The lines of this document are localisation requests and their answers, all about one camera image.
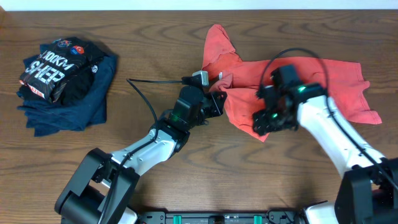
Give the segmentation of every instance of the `folded clothing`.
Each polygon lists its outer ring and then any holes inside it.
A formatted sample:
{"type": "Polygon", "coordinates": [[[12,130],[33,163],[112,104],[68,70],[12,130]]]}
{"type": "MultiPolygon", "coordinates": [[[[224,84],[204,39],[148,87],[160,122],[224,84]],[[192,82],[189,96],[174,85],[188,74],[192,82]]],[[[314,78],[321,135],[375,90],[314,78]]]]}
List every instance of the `folded clothing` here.
{"type": "Polygon", "coordinates": [[[82,99],[94,80],[91,68],[104,56],[105,53],[92,42],[76,37],[41,45],[40,55],[25,61],[30,65],[20,76],[21,88],[29,87],[32,93],[21,91],[23,98],[31,100],[36,94],[54,102],[62,97],[63,103],[82,99]]]}
{"type": "MultiPolygon", "coordinates": [[[[35,57],[25,59],[25,66],[35,57]]],[[[56,101],[51,103],[41,96],[25,99],[23,106],[17,109],[25,111],[27,128],[34,128],[34,136],[46,136],[60,130],[84,131],[87,126],[106,122],[106,92],[116,71],[117,58],[106,55],[102,61],[92,68],[94,79],[92,86],[81,100],[71,100],[67,103],[56,101]]],[[[24,97],[25,86],[17,92],[24,97]]]]}
{"type": "MultiPolygon", "coordinates": [[[[376,111],[370,110],[363,90],[370,86],[361,74],[361,65],[353,62],[325,60],[329,73],[329,95],[343,116],[353,122],[380,124],[376,111]]],[[[258,100],[256,92],[264,67],[269,60],[243,62],[221,25],[214,25],[207,33],[202,69],[209,79],[219,78],[210,91],[225,91],[224,105],[229,122],[255,138],[265,141],[268,134],[259,136],[252,130],[253,113],[265,108],[264,100],[258,100]]],[[[323,70],[315,58],[289,57],[275,60],[268,68],[264,85],[272,85],[271,72],[284,65],[294,65],[304,83],[317,82],[325,87],[323,70]]]]}

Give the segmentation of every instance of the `green light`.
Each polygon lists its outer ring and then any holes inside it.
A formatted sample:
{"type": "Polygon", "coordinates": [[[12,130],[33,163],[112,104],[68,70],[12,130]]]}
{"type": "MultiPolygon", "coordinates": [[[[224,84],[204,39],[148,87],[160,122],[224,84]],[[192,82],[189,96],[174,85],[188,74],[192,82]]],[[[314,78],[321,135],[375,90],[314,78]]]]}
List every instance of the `green light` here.
{"type": "Polygon", "coordinates": [[[301,86],[301,87],[298,88],[298,91],[299,92],[303,92],[305,90],[305,88],[306,88],[305,86],[301,86]]]}

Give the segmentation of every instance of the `cable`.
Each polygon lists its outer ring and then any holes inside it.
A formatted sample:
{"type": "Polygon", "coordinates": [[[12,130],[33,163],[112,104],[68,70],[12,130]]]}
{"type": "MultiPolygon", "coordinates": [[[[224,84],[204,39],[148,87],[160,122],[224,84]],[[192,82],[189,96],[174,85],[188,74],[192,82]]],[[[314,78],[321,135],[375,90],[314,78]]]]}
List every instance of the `cable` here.
{"type": "Polygon", "coordinates": [[[182,80],[170,80],[170,81],[152,81],[152,80],[136,80],[133,78],[127,79],[127,81],[134,81],[134,82],[146,82],[146,83],[182,83],[182,80]]]}
{"type": "Polygon", "coordinates": [[[304,49],[304,48],[300,48],[300,47],[295,47],[295,48],[291,48],[291,49],[286,49],[281,51],[279,54],[275,55],[266,65],[266,67],[264,68],[264,71],[261,75],[261,79],[260,79],[260,84],[259,84],[259,91],[264,87],[264,85],[262,84],[262,81],[264,80],[264,76],[266,74],[267,69],[269,68],[269,66],[271,65],[271,63],[279,58],[280,56],[282,56],[283,54],[287,53],[287,52],[292,52],[292,51],[301,51],[301,52],[305,52],[309,55],[311,55],[312,57],[316,58],[319,62],[319,64],[321,65],[322,69],[323,69],[323,73],[325,73],[325,81],[326,81],[326,107],[328,108],[328,111],[331,115],[331,118],[334,120],[334,122],[336,123],[336,125],[339,127],[339,129],[341,130],[341,132],[344,133],[344,135],[353,143],[353,145],[375,166],[377,167],[377,169],[379,170],[379,172],[381,173],[381,175],[383,175],[387,181],[393,186],[393,188],[395,188],[398,191],[398,185],[394,182],[394,180],[390,177],[390,175],[380,166],[380,164],[378,164],[367,152],[365,149],[363,149],[348,133],[347,131],[341,126],[341,124],[336,120],[335,116],[334,116],[334,112],[330,109],[330,105],[329,105],[329,93],[328,93],[328,89],[329,89],[329,73],[328,73],[328,69],[326,67],[326,65],[323,63],[322,59],[313,51],[308,50],[308,49],[304,49]]]}
{"type": "Polygon", "coordinates": [[[157,135],[158,135],[158,133],[159,133],[159,125],[158,125],[158,122],[157,122],[157,117],[156,117],[156,113],[155,113],[155,111],[154,111],[154,108],[152,107],[152,105],[150,104],[150,102],[148,101],[148,99],[144,96],[144,94],[142,94],[141,91],[139,91],[139,89],[138,89],[129,79],[127,79],[127,82],[138,92],[138,94],[142,97],[142,99],[143,99],[143,100],[145,101],[145,103],[148,105],[148,107],[149,107],[149,109],[150,109],[150,112],[152,113],[152,115],[153,115],[153,117],[154,117],[154,120],[155,120],[155,136],[154,136],[151,140],[149,140],[149,141],[147,141],[146,143],[144,143],[143,145],[141,145],[141,146],[135,148],[133,151],[127,153],[126,156],[124,157],[124,159],[121,161],[121,163],[120,163],[120,165],[119,165],[118,169],[116,170],[116,173],[115,173],[115,175],[114,175],[114,177],[113,177],[113,181],[112,181],[112,183],[111,183],[111,186],[109,187],[108,196],[106,197],[106,200],[105,200],[105,203],[104,203],[104,207],[103,207],[103,211],[102,211],[102,213],[101,213],[101,216],[99,217],[99,220],[98,220],[98,223],[97,223],[97,224],[101,224],[102,221],[103,221],[103,219],[104,219],[104,217],[105,217],[105,215],[106,215],[106,211],[107,211],[107,209],[108,209],[108,207],[109,207],[109,203],[110,203],[110,201],[111,201],[111,196],[112,196],[112,194],[113,194],[113,190],[114,190],[114,188],[115,188],[115,186],[116,186],[116,182],[118,181],[118,178],[119,178],[121,169],[123,168],[124,164],[125,164],[125,163],[127,162],[127,160],[130,159],[130,157],[131,157],[134,153],[136,153],[138,150],[140,150],[140,149],[142,149],[143,147],[146,147],[146,146],[148,146],[149,144],[153,143],[153,142],[156,140],[157,135]]]}

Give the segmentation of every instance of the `table surface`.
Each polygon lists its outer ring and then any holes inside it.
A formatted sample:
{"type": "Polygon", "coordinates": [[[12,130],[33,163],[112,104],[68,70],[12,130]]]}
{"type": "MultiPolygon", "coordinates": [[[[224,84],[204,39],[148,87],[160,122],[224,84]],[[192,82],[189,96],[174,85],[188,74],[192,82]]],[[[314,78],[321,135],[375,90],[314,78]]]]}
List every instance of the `table surface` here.
{"type": "MultiPolygon", "coordinates": [[[[289,47],[360,62],[365,97],[383,120],[354,124],[387,157],[398,156],[398,11],[11,12],[0,15],[0,223],[59,223],[53,206],[95,147],[122,149],[147,134],[153,118],[126,78],[174,80],[201,69],[207,30],[222,24],[243,60],[270,59],[289,47]],[[108,91],[108,121],[84,132],[34,138],[15,92],[22,59],[60,37],[104,43],[119,58],[108,91]]],[[[180,85],[137,84],[157,114],[172,108],[180,85]]],[[[267,210],[334,200],[340,177],[303,129],[265,143],[211,119],[188,144],[146,173],[131,203],[139,210],[267,210]]]]}

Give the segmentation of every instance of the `wood grain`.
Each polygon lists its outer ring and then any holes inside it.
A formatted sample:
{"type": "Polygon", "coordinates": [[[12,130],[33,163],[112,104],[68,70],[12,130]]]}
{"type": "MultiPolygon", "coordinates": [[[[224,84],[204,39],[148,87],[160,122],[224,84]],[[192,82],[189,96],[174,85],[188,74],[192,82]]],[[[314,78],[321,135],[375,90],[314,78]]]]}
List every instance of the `wood grain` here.
{"type": "MultiPolygon", "coordinates": [[[[371,82],[365,97],[383,123],[354,126],[386,156],[398,156],[397,11],[10,12],[0,29],[0,223],[59,223],[54,203],[84,155],[94,147],[126,147],[153,122],[125,79],[169,80],[199,70],[213,24],[224,26],[243,60],[300,46],[360,62],[371,82]],[[34,138],[16,110],[22,59],[41,43],[73,35],[119,55],[108,121],[34,138]]],[[[158,114],[173,107],[181,88],[138,87],[158,114]]],[[[138,210],[266,210],[334,200],[339,186],[333,164],[306,131],[271,134],[263,144],[224,116],[193,129],[181,152],[142,177],[131,203],[138,210]]]]}

